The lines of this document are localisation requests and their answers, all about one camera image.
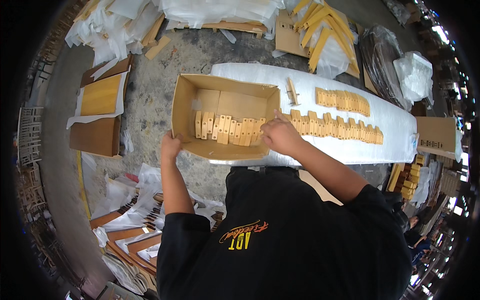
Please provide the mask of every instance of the hand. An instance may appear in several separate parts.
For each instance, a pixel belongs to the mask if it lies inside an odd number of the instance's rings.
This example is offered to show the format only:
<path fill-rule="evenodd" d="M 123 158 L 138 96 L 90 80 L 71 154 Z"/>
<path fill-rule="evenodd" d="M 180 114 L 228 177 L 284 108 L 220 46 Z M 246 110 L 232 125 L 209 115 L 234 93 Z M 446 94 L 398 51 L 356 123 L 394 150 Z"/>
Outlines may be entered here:
<path fill-rule="evenodd" d="M 260 127 L 264 131 L 261 139 L 270 149 L 295 158 L 299 147 L 308 142 L 281 112 L 274 109 L 274 113 L 276 118 Z"/>
<path fill-rule="evenodd" d="M 162 162 L 175 162 L 177 155 L 181 150 L 181 142 L 183 141 L 183 135 L 177 134 L 175 138 L 172 136 L 172 130 L 167 131 L 163 136 L 161 146 L 161 161 Z"/>

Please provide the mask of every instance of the concrete floor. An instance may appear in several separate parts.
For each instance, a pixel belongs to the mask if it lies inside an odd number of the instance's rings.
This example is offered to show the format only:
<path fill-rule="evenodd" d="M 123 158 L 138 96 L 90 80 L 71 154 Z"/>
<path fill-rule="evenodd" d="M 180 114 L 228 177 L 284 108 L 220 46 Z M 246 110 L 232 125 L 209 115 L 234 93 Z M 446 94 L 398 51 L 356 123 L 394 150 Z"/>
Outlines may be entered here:
<path fill-rule="evenodd" d="M 365 27 L 379 23 L 391 29 L 404 51 L 421 50 L 412 31 L 399 26 L 380 0 L 330 0 L 329 4 Z M 159 143 L 170 129 L 171 103 L 179 73 L 208 74 L 216 63 L 253 60 L 307 71 L 305 58 L 286 54 L 274 59 L 271 51 L 275 49 L 275 41 L 257 40 L 252 34 L 243 32 L 232 33 L 237 38 L 236 44 L 229 43 L 220 32 L 213 33 L 208 29 L 168 31 L 165 34 L 172 41 L 153 60 L 143 55 L 134 56 L 122 128 L 129 130 L 135 151 L 121 160 L 95 157 L 95 171 L 83 164 L 91 212 L 105 196 L 106 174 L 115 178 L 125 172 L 138 173 L 143 162 L 159 165 Z M 86 277 L 84 291 L 95 298 L 106 281 L 114 277 L 100 260 L 102 254 L 90 230 L 81 200 L 76 151 L 69 148 L 70 132 L 65 130 L 67 118 L 75 111 L 82 74 L 91 67 L 93 57 L 90 47 L 64 47 L 60 52 L 45 101 L 43 160 L 40 167 L 45 195 L 59 237 L 75 271 Z M 342 74 L 337 80 L 365 89 L 349 75 Z M 190 190 L 207 199 L 224 200 L 224 180 L 229 167 L 211 165 L 188 153 L 179 155 L 178 166 Z M 388 165 L 351 167 L 375 186 L 383 183 L 388 175 Z"/>

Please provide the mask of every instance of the printed logo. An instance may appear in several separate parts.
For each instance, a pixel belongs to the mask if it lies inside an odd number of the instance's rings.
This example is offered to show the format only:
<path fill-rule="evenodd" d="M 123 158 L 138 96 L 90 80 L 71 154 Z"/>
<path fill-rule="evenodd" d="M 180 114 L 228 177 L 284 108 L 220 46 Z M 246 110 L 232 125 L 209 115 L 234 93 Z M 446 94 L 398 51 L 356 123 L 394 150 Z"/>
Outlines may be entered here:
<path fill-rule="evenodd" d="M 260 220 L 253 222 L 251 224 L 239 226 L 230 229 L 229 232 L 226 232 L 220 240 L 218 241 L 220 244 L 223 244 L 229 238 L 232 238 L 232 242 L 229 250 L 242 250 L 248 248 L 248 242 L 250 240 L 250 235 L 252 232 L 262 232 L 263 230 L 268 228 L 268 223 L 264 221 L 263 225 L 260 225 Z"/>

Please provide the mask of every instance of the yellow wooden panel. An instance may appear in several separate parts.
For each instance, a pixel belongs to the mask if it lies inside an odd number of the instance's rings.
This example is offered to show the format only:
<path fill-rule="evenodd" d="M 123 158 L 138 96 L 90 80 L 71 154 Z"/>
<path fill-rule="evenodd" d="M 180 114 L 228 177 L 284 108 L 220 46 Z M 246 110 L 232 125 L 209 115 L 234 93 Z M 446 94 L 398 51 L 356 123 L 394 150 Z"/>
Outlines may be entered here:
<path fill-rule="evenodd" d="M 114 113 L 120 79 L 121 74 L 118 74 L 87 84 L 84 89 L 80 115 L 93 116 Z"/>

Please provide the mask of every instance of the black t-shirt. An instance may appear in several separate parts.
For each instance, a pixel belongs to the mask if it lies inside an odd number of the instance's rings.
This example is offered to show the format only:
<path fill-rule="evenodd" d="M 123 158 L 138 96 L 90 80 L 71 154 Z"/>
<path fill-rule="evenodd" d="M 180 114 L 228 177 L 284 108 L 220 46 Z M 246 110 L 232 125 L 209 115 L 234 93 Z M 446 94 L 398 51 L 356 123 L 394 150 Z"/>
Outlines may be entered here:
<path fill-rule="evenodd" d="M 213 233 L 203 216 L 166 216 L 162 300 L 400 298 L 411 257 L 380 191 L 339 206 L 281 172 L 250 176 Z"/>

